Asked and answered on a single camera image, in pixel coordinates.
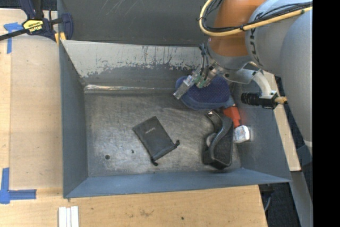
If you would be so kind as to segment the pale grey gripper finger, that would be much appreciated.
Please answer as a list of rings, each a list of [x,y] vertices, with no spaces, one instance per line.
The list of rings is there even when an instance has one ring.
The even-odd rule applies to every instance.
[[[183,95],[185,95],[191,87],[193,87],[195,83],[185,83],[181,82],[178,87],[176,87],[175,92],[173,93],[176,99],[180,99]]]
[[[193,85],[192,77],[180,77],[175,83],[177,93],[186,93]]]

